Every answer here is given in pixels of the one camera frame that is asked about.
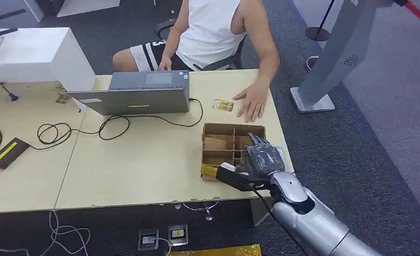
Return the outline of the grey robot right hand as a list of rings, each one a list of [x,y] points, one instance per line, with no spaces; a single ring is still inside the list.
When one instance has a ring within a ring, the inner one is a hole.
[[[280,152],[268,140],[248,133],[251,145],[245,146],[248,165],[258,177],[268,177],[275,172],[286,171]]]

